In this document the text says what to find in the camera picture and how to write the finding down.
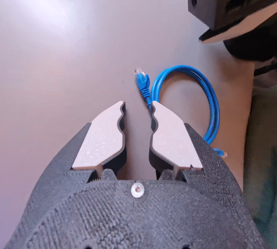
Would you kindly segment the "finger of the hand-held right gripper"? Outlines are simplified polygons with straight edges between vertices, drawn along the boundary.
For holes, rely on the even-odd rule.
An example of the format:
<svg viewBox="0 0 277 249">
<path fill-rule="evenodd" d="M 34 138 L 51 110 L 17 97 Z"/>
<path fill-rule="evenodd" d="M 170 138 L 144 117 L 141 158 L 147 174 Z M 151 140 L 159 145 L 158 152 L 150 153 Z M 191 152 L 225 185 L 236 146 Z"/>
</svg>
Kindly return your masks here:
<svg viewBox="0 0 277 249">
<path fill-rule="evenodd" d="M 224 40 L 229 40 L 246 34 L 266 20 L 271 18 L 277 12 L 277 5 L 272 4 L 263 9 L 260 9 L 257 12 L 254 12 L 247 17 L 245 17 L 241 22 L 236 25 L 224 30 L 220 29 L 218 31 L 208 30 L 199 37 L 199 41 L 204 44 L 208 43 L 218 43 Z"/>
</svg>

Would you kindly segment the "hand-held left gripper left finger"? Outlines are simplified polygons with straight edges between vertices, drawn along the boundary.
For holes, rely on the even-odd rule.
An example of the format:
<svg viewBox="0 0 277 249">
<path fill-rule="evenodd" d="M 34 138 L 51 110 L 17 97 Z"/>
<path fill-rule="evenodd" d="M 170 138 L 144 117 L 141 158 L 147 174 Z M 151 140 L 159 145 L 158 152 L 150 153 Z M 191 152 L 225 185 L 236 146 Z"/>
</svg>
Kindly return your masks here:
<svg viewBox="0 0 277 249">
<path fill-rule="evenodd" d="M 92 120 L 72 164 L 73 170 L 94 170 L 99 178 L 105 169 L 117 174 L 127 160 L 125 114 L 126 104 L 119 101 Z"/>
</svg>

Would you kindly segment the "person's green clothing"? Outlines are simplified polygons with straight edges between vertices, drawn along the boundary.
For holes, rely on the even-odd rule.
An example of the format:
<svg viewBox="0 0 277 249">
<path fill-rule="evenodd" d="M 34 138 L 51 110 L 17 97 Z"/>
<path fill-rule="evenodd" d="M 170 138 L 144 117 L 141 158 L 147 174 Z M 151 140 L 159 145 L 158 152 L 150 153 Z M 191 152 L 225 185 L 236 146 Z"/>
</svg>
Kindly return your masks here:
<svg viewBox="0 0 277 249">
<path fill-rule="evenodd" d="M 245 139 L 244 198 L 268 248 L 277 248 L 276 76 L 254 77 Z"/>
</svg>

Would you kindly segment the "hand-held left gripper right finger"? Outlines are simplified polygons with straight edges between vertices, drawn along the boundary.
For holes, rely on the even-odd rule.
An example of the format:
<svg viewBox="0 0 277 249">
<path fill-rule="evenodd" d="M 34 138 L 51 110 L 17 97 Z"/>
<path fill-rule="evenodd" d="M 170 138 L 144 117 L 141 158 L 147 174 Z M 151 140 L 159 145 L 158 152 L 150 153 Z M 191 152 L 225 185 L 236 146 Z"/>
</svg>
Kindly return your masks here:
<svg viewBox="0 0 277 249">
<path fill-rule="evenodd" d="M 177 178 L 180 171 L 202 171 L 203 165 L 182 119 L 157 101 L 151 102 L 149 162 L 159 178 L 171 170 Z"/>
</svg>

